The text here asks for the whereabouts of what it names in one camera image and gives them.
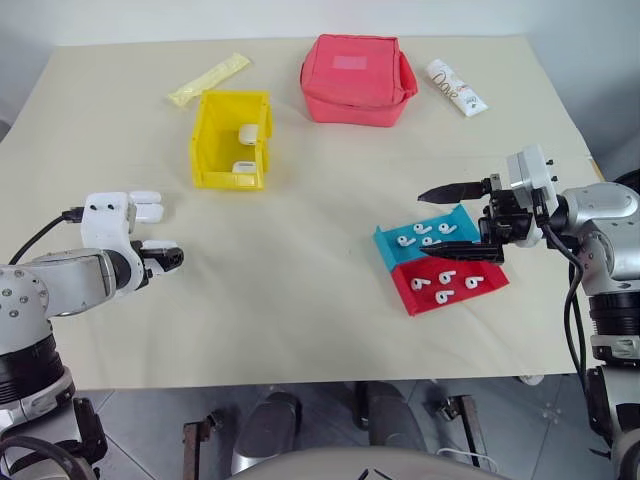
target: blue tray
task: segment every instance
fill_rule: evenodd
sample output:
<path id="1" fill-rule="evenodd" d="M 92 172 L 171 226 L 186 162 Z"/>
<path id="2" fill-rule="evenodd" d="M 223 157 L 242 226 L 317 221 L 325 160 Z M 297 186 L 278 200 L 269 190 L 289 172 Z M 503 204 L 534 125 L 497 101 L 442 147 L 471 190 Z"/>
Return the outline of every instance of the blue tray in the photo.
<path id="1" fill-rule="evenodd" d="M 460 240 L 469 240 L 472 242 L 480 241 L 478 229 L 462 205 L 458 205 L 448 215 L 441 215 L 439 217 L 429 218 L 416 223 L 421 223 L 425 228 L 431 227 L 432 230 L 426 234 L 417 234 L 413 231 L 413 226 L 415 225 L 413 223 L 405 225 L 404 227 L 394 228 L 393 230 L 387 230 L 386 232 L 380 229 L 380 227 L 376 227 L 373 239 L 375 240 L 378 250 L 380 250 L 380 254 L 382 255 L 382 259 L 390 272 L 392 272 L 396 265 L 400 263 L 410 262 L 412 260 L 428 256 L 420 251 L 422 239 L 425 236 L 431 237 L 433 241 L 442 240 L 443 242 Z M 448 235 L 443 235 L 438 230 L 438 225 L 441 223 L 457 225 L 458 228 Z M 401 247 L 397 242 L 397 238 L 401 235 L 404 235 L 409 239 L 415 238 L 416 241 L 408 247 Z"/>

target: white wall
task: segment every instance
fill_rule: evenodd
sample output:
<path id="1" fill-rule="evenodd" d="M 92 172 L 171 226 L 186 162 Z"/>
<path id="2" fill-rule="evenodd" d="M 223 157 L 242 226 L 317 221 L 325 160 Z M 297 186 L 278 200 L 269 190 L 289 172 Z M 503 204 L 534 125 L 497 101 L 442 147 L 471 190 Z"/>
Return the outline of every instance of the white wall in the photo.
<path id="1" fill-rule="evenodd" d="M 610 154 L 640 132 L 638 25 L 639 0 L 0 0 L 0 118 L 16 118 L 54 45 L 526 33 L 612 176 L 640 162 Z"/>

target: red fabric box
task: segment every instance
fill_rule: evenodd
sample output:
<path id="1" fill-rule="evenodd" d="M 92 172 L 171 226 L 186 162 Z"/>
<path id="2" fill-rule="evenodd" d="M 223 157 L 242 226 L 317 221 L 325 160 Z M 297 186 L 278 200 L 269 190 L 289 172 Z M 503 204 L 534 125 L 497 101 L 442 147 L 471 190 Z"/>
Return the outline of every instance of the red fabric box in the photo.
<path id="1" fill-rule="evenodd" d="M 418 91 L 395 37 L 320 35 L 300 86 L 316 122 L 391 127 Z"/>

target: white earbud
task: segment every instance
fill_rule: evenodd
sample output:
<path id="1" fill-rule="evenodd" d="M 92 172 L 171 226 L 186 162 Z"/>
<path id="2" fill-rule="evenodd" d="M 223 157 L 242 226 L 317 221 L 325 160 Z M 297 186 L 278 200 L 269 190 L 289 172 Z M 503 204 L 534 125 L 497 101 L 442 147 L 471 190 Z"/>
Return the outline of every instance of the white earbud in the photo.
<path id="1" fill-rule="evenodd" d="M 425 233 L 429 233 L 431 230 L 433 230 L 433 228 L 425 227 L 421 223 L 416 223 L 413 226 L 413 231 L 416 232 L 418 235 L 424 235 Z"/>
<path id="2" fill-rule="evenodd" d="M 447 303 L 449 301 L 449 297 L 454 293 L 455 292 L 453 290 L 440 290 L 439 292 L 436 292 L 436 302 L 440 305 Z"/>
<path id="3" fill-rule="evenodd" d="M 400 245 L 401 247 L 408 247 L 412 243 L 415 243 L 415 241 L 416 241 L 415 238 L 409 239 L 404 235 L 400 235 L 398 238 L 396 238 L 396 242 L 398 242 L 398 245 Z"/>
<path id="4" fill-rule="evenodd" d="M 456 231 L 456 229 L 458 228 L 457 225 L 451 225 L 449 226 L 446 223 L 441 223 L 440 225 L 438 225 L 438 230 L 440 231 L 440 233 L 442 233 L 443 235 L 449 235 L 450 233 L 453 233 Z"/>
<path id="5" fill-rule="evenodd" d="M 435 245 L 436 243 L 442 243 L 442 240 L 436 240 L 434 242 L 433 238 L 431 238 L 431 237 L 424 237 L 422 239 L 422 246 L 423 247 L 428 247 L 429 245 Z"/>
<path id="6" fill-rule="evenodd" d="M 478 283 L 483 282 L 484 277 L 467 277 L 464 279 L 464 284 L 469 289 L 474 289 L 478 286 Z"/>
<path id="7" fill-rule="evenodd" d="M 431 281 L 426 278 L 414 278 L 411 280 L 412 290 L 422 290 L 423 285 L 431 285 Z"/>
<path id="8" fill-rule="evenodd" d="M 440 283 L 442 285 L 446 285 L 447 283 L 451 282 L 451 277 L 453 277 L 455 274 L 456 274 L 455 270 L 442 272 L 440 275 L 438 275 L 438 280 L 440 280 Z"/>

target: metal bracket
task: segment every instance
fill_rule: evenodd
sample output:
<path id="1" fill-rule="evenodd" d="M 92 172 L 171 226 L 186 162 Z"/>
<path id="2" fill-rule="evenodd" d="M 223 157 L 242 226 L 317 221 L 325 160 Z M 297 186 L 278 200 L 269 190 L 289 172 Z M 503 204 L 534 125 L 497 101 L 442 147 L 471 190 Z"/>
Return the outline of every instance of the metal bracket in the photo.
<path id="1" fill-rule="evenodd" d="M 444 419 L 449 422 L 462 417 L 462 425 L 469 444 L 469 451 L 478 455 L 487 455 L 480 419 L 478 418 L 478 410 L 471 395 L 449 397 L 439 411 Z M 471 457 L 471 461 L 474 466 L 492 472 L 491 464 L 486 458 L 474 456 Z"/>
<path id="2" fill-rule="evenodd" d="M 183 480 L 200 478 L 200 443 L 211 437 L 211 432 L 219 431 L 223 426 L 222 414 L 211 412 L 200 422 L 185 423 L 182 427 L 182 443 L 184 443 Z"/>

